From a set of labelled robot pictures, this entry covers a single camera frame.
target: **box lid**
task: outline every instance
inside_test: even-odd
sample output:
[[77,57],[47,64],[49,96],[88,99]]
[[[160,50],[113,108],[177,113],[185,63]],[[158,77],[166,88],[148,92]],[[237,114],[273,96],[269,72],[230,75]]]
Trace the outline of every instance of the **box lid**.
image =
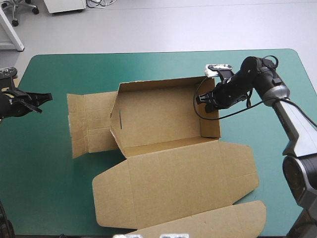
[[206,211],[131,234],[140,234],[143,238],[172,233],[186,233],[190,238],[255,238],[263,230],[265,220],[265,205],[254,201]]
[[138,155],[94,178],[97,222],[142,229],[230,206],[258,184],[245,145],[214,140]]

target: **white cabinet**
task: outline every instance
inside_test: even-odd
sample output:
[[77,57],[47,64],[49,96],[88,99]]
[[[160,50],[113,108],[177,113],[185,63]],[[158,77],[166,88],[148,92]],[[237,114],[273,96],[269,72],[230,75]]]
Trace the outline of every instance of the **white cabinet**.
[[81,10],[86,8],[86,0],[44,0],[49,13]]

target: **chair base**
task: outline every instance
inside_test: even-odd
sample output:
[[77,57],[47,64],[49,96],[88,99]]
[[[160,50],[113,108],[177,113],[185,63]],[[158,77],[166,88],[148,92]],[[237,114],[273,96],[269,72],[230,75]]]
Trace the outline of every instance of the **chair base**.
[[1,7],[3,10],[6,10],[8,8],[12,8],[12,25],[17,26],[19,25],[19,22],[16,18],[16,11],[20,6],[26,6],[32,8],[32,12],[34,14],[39,14],[38,7],[36,5],[31,4],[31,0],[25,0],[25,3],[21,3],[23,0],[5,0],[2,2]]

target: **corrugated cardboard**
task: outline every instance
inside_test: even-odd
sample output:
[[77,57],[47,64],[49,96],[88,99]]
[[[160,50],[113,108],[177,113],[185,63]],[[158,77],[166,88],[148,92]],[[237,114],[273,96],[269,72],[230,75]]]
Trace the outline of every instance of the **corrugated cardboard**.
[[206,211],[132,232],[143,238],[187,233],[190,238],[255,238],[264,228],[266,209],[261,201]]
[[142,229],[230,206],[258,184],[245,145],[214,140],[138,155],[94,178],[97,222]]
[[67,94],[73,158],[118,148],[110,132],[110,113],[116,95],[117,92]]
[[[200,119],[193,109],[193,95],[203,79],[121,83],[111,113],[111,132],[124,156],[218,139],[219,121]],[[214,81],[207,80],[202,88],[212,90]],[[218,117],[218,112],[209,117]]]
[[[104,126],[108,131],[110,124],[127,160],[93,180],[99,225],[140,229],[137,233],[142,232],[145,238],[168,232],[189,232],[193,237],[230,237],[237,232],[235,236],[254,238],[261,232],[265,223],[261,202],[232,206],[259,184],[252,150],[219,142],[219,121],[203,120],[195,114],[193,95],[203,79],[121,83],[118,92],[110,93],[114,106],[109,109],[107,104],[111,117]],[[214,81],[206,80],[199,93],[213,88]],[[81,103],[77,106],[81,110],[68,103],[73,139],[76,131],[89,131],[80,123],[72,129],[76,120],[87,123],[88,113],[85,106],[81,119]],[[199,105],[198,111],[206,116],[204,105]],[[213,112],[207,116],[219,115]],[[89,133],[87,137],[84,145],[88,144],[88,149],[75,155],[92,152]]]

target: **chair wheel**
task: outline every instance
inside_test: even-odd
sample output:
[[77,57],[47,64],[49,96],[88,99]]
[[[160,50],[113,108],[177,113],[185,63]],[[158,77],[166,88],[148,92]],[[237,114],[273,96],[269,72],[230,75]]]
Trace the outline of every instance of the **chair wheel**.
[[19,25],[19,22],[17,20],[12,21],[12,26],[18,26],[18,25]]
[[32,9],[32,12],[36,15],[36,14],[39,14],[39,9],[38,8],[34,8]]

